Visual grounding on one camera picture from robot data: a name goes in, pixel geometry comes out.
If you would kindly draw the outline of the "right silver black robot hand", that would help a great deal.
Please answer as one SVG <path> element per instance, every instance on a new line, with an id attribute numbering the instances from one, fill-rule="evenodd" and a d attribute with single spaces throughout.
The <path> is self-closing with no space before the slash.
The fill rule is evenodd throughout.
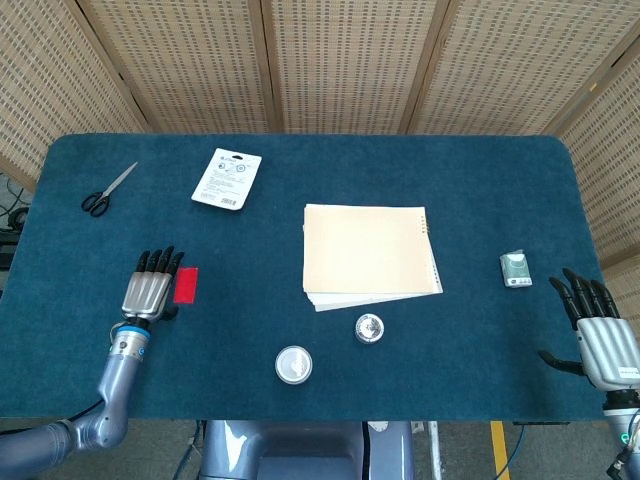
<path id="1" fill-rule="evenodd" d="M 639 345 L 629 322 L 620 315 L 604 283 L 588 280 L 568 268 L 565 279 L 551 277 L 580 353 L 578 361 L 561 360 L 546 350 L 538 352 L 551 368 L 583 376 L 602 392 L 639 388 Z"/>

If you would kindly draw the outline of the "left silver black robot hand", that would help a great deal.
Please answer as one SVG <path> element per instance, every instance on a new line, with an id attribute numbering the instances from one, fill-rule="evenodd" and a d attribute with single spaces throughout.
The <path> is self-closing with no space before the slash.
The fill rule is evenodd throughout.
<path id="1" fill-rule="evenodd" d="M 125 320 L 151 324 L 159 320 L 171 320 L 177 315 L 178 307 L 168 306 L 167 302 L 183 257 L 182 251 L 174 252 L 174 246 L 142 252 L 121 306 Z"/>

